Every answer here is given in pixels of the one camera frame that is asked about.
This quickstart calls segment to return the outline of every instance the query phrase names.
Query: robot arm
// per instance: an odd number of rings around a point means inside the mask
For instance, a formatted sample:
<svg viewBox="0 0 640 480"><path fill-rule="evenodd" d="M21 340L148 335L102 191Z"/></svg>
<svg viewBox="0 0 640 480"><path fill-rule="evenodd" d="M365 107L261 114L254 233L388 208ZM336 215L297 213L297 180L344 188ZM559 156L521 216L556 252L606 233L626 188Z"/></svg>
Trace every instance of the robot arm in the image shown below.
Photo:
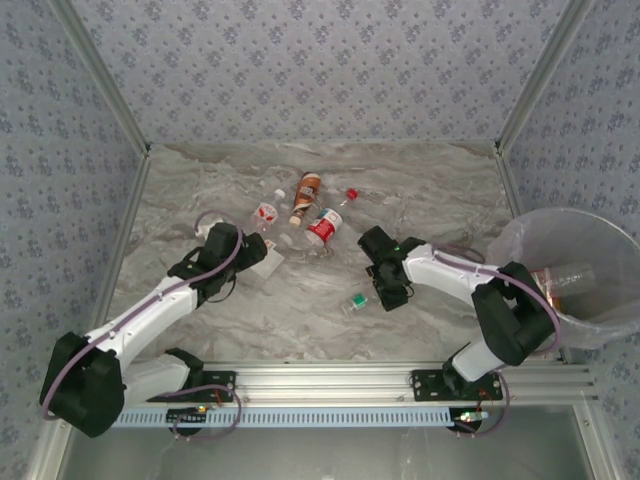
<svg viewBox="0 0 640 480"><path fill-rule="evenodd" d="M399 244L380 227L367 231L358 245L373 262L367 272L385 310L407 303L406 287L412 283L436 288L475 308L482 337L443 365L444 384L455 397L477 391L476 382L502 365L520 365L554 332L549 314L533 297L496 278L515 279L542 297L519 263L504 268L480 265L438 252L416 238Z"/></svg>
<svg viewBox="0 0 640 480"><path fill-rule="evenodd" d="M264 259L267 247L260 235L245 235L238 254L226 268L189 283L231 255L238 242L237 232L233 225L216 224L204 247L189 252L156 288L125 313L83 337L69 332L60 338L51 355L40 404L45 402L54 380L70 360L105 334L107 338L69 370L49 403L52 413L86 435L95 437L104 433L126 407L166 392L199 386L202 362L181 350L169 350L149 362L131 363L165 329L220 292L225 283L235 281L238 272ZM152 303L142 308L150 300Z"/></svg>

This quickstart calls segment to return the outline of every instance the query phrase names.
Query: patterned wallpaper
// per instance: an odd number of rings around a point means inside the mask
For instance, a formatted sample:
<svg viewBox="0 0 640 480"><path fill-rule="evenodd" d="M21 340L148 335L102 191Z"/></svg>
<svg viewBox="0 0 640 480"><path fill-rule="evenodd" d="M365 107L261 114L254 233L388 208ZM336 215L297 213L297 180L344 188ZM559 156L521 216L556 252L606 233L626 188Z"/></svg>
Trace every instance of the patterned wallpaper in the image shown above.
<svg viewBox="0 0 640 480"><path fill-rule="evenodd" d="M74 0L150 142L493 139L566 0Z"/></svg>
<svg viewBox="0 0 640 480"><path fill-rule="evenodd" d="M4 480L25 472L51 348L87 324L138 161L46 0L0 18Z"/></svg>
<svg viewBox="0 0 640 480"><path fill-rule="evenodd" d="M527 210L570 205L640 240L640 5L590 12L510 155ZM586 353L631 478L640 478L640 334Z"/></svg>

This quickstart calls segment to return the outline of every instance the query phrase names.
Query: green object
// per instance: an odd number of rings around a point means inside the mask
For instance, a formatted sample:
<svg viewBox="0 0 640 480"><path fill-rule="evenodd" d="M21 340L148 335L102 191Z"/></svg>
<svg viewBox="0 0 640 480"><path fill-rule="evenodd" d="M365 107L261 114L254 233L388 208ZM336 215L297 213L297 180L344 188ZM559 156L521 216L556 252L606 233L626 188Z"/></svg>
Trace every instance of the green object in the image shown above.
<svg viewBox="0 0 640 480"><path fill-rule="evenodd" d="M367 297L365 297L363 293L358 293L351 297L351 303L353 303L353 308L355 310L360 310L367 304Z"/></svg>

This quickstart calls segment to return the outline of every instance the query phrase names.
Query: marble surface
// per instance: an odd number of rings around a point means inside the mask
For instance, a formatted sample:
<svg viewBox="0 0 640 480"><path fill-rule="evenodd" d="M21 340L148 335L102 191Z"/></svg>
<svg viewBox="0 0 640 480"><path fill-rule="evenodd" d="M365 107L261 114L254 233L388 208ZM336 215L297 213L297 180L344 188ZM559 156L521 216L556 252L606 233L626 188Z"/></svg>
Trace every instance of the marble surface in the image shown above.
<svg viewBox="0 0 640 480"><path fill-rule="evenodd" d="M437 143L254 144L154 146L150 161L109 318L199 244L192 226L204 210L243 222L276 188L288 205L305 170L322 176L325 204L349 187L360 196L330 242L330 258L285 261L262 289L239 282L223 303L205 304L166 330L146 355L178 346L218 360L442 360L478 334L470 307L427 287L391 313L371 306L346 318L338 305L370 283L356 242L374 225L399 240L485 250L510 218L492 158Z"/></svg>

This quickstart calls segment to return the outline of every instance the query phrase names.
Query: trash can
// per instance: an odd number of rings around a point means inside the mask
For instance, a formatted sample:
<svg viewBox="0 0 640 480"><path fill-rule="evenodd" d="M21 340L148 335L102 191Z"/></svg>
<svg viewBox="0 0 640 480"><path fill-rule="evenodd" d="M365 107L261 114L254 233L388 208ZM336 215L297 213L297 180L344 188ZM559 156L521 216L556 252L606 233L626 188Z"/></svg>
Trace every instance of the trash can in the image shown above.
<svg viewBox="0 0 640 480"><path fill-rule="evenodd" d="M538 279L573 270L560 282L582 282L562 298L547 295L558 310L564 346L598 348L640 329L640 247L608 220L571 208L529 212L489 245L487 263L511 260Z"/></svg>

